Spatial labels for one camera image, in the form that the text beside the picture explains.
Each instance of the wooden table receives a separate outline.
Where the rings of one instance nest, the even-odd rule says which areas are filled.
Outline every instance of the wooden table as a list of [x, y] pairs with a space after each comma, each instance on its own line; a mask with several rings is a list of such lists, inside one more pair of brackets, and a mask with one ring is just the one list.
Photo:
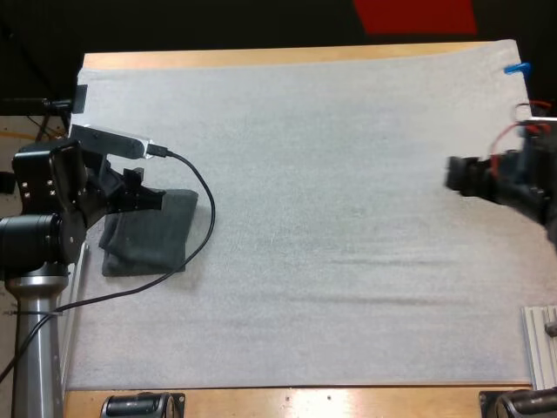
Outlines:
[[[462, 51], [481, 43], [370, 45], [235, 51], [164, 51], [88, 54], [84, 68], [137, 69], [294, 64], [351, 59], [411, 57]], [[480, 416], [480, 390], [528, 388], [526, 382], [492, 386], [368, 388], [180, 389], [188, 418], [235, 417], [444, 417]], [[66, 418], [98, 418], [106, 397], [122, 392], [72, 391]]]

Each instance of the dark gray towel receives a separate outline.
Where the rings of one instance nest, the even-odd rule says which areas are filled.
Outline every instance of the dark gray towel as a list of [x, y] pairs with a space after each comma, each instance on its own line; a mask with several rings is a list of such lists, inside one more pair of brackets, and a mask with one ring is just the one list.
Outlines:
[[158, 274], [176, 268], [185, 259], [197, 202], [198, 194], [191, 190], [168, 190], [160, 211], [107, 215], [98, 243], [104, 249], [103, 275]]

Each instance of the gray foam mat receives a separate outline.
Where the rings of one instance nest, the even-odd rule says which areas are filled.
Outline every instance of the gray foam mat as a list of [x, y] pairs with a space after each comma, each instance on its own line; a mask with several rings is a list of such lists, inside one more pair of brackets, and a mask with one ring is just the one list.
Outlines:
[[[185, 273], [81, 310], [71, 388], [528, 381], [520, 308], [557, 294], [543, 228], [443, 187], [450, 155], [486, 155], [527, 99], [513, 41], [329, 64], [83, 70], [79, 124], [186, 156], [218, 206]], [[517, 141], [510, 138], [505, 144]], [[114, 167], [137, 161], [113, 159]], [[154, 158], [145, 184], [199, 193]], [[86, 296], [107, 280], [89, 235]]]

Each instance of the black background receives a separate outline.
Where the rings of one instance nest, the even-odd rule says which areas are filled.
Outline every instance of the black background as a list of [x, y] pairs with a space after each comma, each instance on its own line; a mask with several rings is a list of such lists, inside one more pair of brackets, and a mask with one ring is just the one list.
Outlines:
[[[352, 0], [0, 0], [0, 98], [70, 98], [86, 52], [516, 39], [531, 98], [557, 98], [557, 2], [474, 0], [478, 36], [367, 36]], [[45, 75], [40, 80], [20, 45]], [[0, 114], [14, 111], [13, 101]]]

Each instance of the silver cylinder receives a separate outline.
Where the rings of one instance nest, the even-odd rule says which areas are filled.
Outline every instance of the silver cylinder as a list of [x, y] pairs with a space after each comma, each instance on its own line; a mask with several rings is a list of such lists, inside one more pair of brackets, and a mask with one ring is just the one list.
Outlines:
[[[7, 280], [5, 285], [16, 297], [22, 313], [17, 316], [16, 348], [19, 348], [44, 317], [40, 313], [56, 309], [57, 296], [68, 286], [68, 277], [20, 277]], [[63, 418], [57, 317], [40, 328], [17, 362], [11, 405], [12, 418]]]

